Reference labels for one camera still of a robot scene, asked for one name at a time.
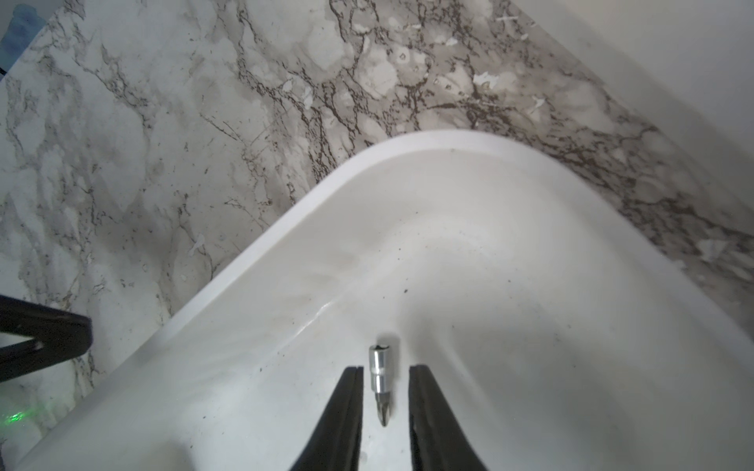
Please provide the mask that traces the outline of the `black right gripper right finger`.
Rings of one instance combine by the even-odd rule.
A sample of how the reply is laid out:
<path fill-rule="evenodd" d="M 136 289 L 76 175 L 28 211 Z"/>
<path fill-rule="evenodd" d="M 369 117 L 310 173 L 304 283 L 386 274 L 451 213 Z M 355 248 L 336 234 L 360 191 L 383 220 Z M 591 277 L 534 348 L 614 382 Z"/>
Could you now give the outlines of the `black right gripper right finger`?
<path fill-rule="evenodd" d="M 486 470 L 427 365 L 410 367 L 408 412 L 412 469 Z"/>

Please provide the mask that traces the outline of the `silver screwdriver bit socket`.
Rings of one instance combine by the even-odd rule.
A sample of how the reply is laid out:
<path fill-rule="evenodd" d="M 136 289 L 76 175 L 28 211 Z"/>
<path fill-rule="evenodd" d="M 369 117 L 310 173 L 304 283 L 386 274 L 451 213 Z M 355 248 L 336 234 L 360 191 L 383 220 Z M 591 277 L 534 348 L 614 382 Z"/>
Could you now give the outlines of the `silver screwdriver bit socket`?
<path fill-rule="evenodd" d="M 391 415 L 393 390 L 392 351 L 388 345 L 369 347 L 370 386 L 375 395 L 380 424 L 386 427 Z"/>

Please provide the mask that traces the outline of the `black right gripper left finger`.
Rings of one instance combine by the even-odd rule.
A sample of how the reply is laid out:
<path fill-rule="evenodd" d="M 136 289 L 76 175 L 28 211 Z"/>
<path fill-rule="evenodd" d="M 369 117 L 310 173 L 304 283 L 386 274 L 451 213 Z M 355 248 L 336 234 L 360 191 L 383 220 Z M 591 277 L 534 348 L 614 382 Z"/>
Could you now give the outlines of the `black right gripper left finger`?
<path fill-rule="evenodd" d="M 359 469 L 363 393 L 363 368 L 347 367 L 292 470 Z"/>

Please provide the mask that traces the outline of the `white plastic storage box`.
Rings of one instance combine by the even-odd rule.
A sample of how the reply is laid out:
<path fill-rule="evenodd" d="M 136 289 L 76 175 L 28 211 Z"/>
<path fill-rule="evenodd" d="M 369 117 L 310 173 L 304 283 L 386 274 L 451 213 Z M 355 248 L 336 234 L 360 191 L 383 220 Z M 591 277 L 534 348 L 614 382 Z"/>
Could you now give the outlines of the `white plastic storage box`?
<path fill-rule="evenodd" d="M 473 131 L 350 159 L 21 461 L 24 470 L 282 470 L 348 366 L 365 470 L 410 468 L 408 369 L 430 367 L 496 470 L 749 470 L 753 343 L 579 177 Z"/>

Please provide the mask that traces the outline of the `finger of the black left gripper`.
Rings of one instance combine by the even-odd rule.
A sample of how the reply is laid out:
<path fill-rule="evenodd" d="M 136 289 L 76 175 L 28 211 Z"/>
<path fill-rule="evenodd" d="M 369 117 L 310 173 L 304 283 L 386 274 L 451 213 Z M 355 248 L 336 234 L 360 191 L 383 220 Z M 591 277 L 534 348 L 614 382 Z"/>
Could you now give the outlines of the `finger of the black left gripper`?
<path fill-rule="evenodd" d="M 1 333 L 27 341 L 1 347 L 1 382 L 77 358 L 93 344 L 86 316 L 1 296 Z"/>

